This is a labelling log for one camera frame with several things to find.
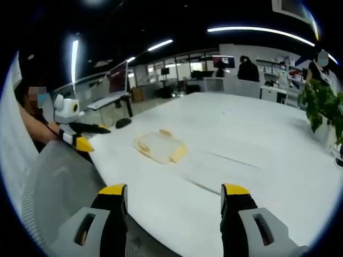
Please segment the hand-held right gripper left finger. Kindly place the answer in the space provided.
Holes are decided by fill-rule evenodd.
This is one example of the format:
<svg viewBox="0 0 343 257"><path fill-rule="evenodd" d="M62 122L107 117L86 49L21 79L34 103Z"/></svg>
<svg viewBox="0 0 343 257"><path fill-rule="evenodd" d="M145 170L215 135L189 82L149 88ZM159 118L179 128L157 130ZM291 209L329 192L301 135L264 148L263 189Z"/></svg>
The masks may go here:
<svg viewBox="0 0 343 257"><path fill-rule="evenodd" d="M125 256L128 186L100 190L90 207L77 211L59 227L49 246L52 256Z"/></svg>

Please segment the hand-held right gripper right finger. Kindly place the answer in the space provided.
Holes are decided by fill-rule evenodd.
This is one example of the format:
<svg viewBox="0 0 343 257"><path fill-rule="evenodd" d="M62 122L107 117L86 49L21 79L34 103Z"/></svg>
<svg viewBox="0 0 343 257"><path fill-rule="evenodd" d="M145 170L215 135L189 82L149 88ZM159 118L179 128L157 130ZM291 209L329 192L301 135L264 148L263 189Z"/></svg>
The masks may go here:
<svg viewBox="0 0 343 257"><path fill-rule="evenodd" d="M221 185L221 238L224 256L305 256L308 246L290 239L288 227L259 208L242 186Z"/></svg>

